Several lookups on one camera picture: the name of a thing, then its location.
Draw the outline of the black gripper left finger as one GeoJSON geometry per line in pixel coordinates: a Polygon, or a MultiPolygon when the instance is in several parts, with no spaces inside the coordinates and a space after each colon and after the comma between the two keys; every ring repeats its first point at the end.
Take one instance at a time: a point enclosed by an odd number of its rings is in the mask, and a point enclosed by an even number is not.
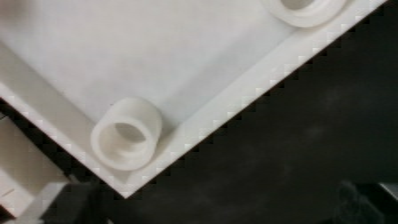
{"type": "Polygon", "coordinates": [[[68,184],[63,187],[40,221],[43,224],[109,224],[96,185],[68,184]]]}

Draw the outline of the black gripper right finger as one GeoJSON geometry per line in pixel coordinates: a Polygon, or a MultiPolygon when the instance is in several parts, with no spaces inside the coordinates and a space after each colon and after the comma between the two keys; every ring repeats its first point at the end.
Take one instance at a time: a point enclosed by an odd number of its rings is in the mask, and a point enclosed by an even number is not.
{"type": "Polygon", "coordinates": [[[335,224],[398,224],[398,183],[343,182],[335,224]]]}

